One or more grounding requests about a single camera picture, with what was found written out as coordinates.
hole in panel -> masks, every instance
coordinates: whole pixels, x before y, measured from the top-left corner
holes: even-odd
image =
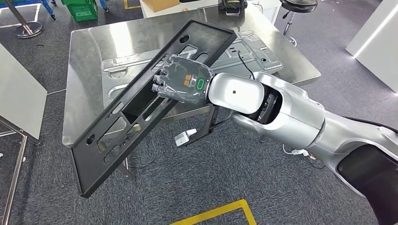
[[[108,164],[112,159],[114,159],[117,155],[119,155],[120,150],[119,145],[115,145],[110,152],[104,157],[104,163]]]
[[[184,44],[185,42],[187,42],[189,40],[189,35],[184,35],[180,38],[180,43]]]
[[[117,114],[122,108],[123,108],[124,104],[123,102],[119,103],[116,108],[112,111],[112,114],[115,115]]]
[[[204,62],[207,60],[208,57],[209,57],[208,54],[202,53],[202,54],[200,54],[200,56],[196,59],[196,61],[198,61],[198,62],[200,62],[200,63],[204,63]]]
[[[152,79],[142,88],[142,90],[123,108],[122,113],[130,124],[140,116],[145,109],[158,96],[152,91]]]
[[[90,135],[86,140],[87,145],[90,145],[94,141],[94,139],[95,135]]]
[[[152,118],[152,113],[156,110],[156,108],[163,102],[164,98],[158,97],[152,105],[145,111],[143,118],[145,121],[149,121]]]
[[[186,46],[179,54],[178,56],[190,59],[192,55],[194,55],[198,50],[190,45]]]
[[[127,140],[133,138],[139,131],[141,130],[141,126],[136,123],[134,124],[130,130],[127,131]]]
[[[107,149],[112,143],[112,138],[116,137],[117,133],[124,130],[127,126],[126,121],[123,117],[119,117],[112,126],[105,132],[105,134],[98,140],[97,145],[100,152]]]

round stand base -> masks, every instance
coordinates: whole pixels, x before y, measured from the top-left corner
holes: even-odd
[[[296,39],[294,39],[294,38],[292,38],[292,37],[290,37],[290,36],[288,36],[288,35],[286,35],[285,37],[287,38],[287,40],[288,40],[292,45],[294,45],[295,47],[297,46]]]
[[[32,30],[32,34],[29,34],[22,25],[16,28],[14,34],[18,38],[32,38],[39,35],[43,31],[43,25],[41,25],[39,22],[28,22],[28,26]]]

blue metal stand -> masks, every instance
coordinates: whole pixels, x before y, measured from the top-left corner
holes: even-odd
[[[54,12],[53,12],[53,10],[50,8],[50,6],[48,5],[48,2],[46,1],[46,0],[39,0],[40,2],[41,2],[41,4],[43,5],[43,7],[47,10],[47,12],[51,15],[51,18],[53,19],[53,20],[55,20],[55,15],[54,15]]]
[[[107,7],[105,0],[99,0],[99,2],[101,3],[101,7],[105,10],[105,12],[109,12],[109,8]]]

green crate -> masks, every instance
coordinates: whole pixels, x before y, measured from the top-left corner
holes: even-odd
[[[90,0],[89,4],[67,5],[70,14],[76,22],[97,19],[97,3]]]
[[[89,4],[90,0],[61,0],[64,5]]]

white connector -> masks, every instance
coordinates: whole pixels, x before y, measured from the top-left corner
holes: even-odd
[[[293,150],[293,151],[291,151],[291,152],[287,152],[286,150],[285,150],[285,145],[284,144],[282,144],[282,148],[283,148],[283,151],[286,153],[286,154],[288,154],[288,155],[301,155],[301,154],[303,154],[303,156],[309,156],[309,153],[308,153],[308,151],[307,150],[304,150],[304,149],[301,149],[301,150]]]

